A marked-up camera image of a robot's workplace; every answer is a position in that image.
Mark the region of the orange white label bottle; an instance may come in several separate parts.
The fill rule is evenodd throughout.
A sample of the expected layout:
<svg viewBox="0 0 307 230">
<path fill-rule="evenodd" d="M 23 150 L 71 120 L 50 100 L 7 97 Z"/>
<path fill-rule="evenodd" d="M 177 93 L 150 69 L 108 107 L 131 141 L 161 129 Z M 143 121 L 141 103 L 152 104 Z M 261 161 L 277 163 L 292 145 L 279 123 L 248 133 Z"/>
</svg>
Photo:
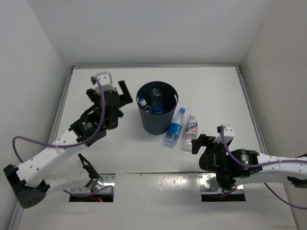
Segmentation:
<svg viewBox="0 0 307 230">
<path fill-rule="evenodd" d="M 189 115 L 185 125 L 184 142 L 182 149 L 184 151 L 192 151 L 192 140 L 197 138 L 198 121 L 194 115 Z"/>
</svg>

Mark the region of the short blue label bottle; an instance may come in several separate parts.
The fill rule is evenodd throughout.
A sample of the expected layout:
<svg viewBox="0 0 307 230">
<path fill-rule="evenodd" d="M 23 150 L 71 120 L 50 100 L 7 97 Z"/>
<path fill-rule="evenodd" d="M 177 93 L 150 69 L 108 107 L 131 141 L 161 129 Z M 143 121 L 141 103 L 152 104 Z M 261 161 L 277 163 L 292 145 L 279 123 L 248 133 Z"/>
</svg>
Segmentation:
<svg viewBox="0 0 307 230">
<path fill-rule="evenodd" d="M 161 89 L 153 88 L 150 91 L 150 98 L 151 98 L 151 106 L 153 112 L 156 115 L 162 115 L 164 113 L 164 105 L 163 105 L 163 95 Z"/>
</svg>

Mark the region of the clear crushed plastic bottle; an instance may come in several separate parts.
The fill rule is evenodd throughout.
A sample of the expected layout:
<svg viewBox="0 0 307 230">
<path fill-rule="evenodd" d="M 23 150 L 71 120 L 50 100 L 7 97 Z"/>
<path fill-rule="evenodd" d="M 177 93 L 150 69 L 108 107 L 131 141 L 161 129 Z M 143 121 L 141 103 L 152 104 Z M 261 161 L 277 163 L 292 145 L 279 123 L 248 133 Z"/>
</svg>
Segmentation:
<svg viewBox="0 0 307 230">
<path fill-rule="evenodd" d="M 142 98 L 142 99 L 140 99 L 138 102 L 139 102 L 140 108 L 141 108 L 144 112 L 149 113 L 149 114 L 152 113 L 152 108 L 151 108 L 151 106 L 147 103 L 147 101 L 146 101 L 145 99 Z"/>
</svg>

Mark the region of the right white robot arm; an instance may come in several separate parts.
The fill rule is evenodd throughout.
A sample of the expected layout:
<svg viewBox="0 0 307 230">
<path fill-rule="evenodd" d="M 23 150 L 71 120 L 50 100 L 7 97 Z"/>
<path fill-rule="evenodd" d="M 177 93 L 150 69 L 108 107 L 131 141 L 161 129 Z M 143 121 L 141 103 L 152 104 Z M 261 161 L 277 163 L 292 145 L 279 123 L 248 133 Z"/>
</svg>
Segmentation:
<svg viewBox="0 0 307 230">
<path fill-rule="evenodd" d="M 234 136 L 234 131 L 226 130 L 217 137 L 201 134 L 191 142 L 192 154 L 197 154 L 201 147 L 205 147 L 199 167 L 214 173 L 222 189 L 229 191 L 235 186 L 253 183 L 282 183 L 306 188 L 306 156 L 284 158 L 254 150 L 230 151 L 228 147 Z"/>
</svg>

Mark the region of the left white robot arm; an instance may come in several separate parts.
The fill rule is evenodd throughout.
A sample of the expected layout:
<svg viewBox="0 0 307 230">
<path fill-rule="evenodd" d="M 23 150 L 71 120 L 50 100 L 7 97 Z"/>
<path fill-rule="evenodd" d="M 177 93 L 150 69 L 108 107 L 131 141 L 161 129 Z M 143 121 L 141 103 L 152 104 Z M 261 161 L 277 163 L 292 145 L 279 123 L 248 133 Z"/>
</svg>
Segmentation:
<svg viewBox="0 0 307 230">
<path fill-rule="evenodd" d="M 118 82 L 122 94 L 118 94 L 112 84 L 102 85 L 97 77 L 91 77 L 91 81 L 98 87 L 88 89 L 86 93 L 94 104 L 40 153 L 19 165 L 9 164 L 3 169 L 22 208 L 31 208 L 46 195 L 73 187 L 82 186 L 94 193 L 98 192 L 96 186 L 101 177 L 81 151 L 105 137 L 107 130 L 115 129 L 118 118 L 123 117 L 120 108 L 133 100 L 123 80 Z M 84 172 L 78 172 L 72 177 L 66 174 L 51 175 L 54 169 L 75 154 Z"/>
</svg>

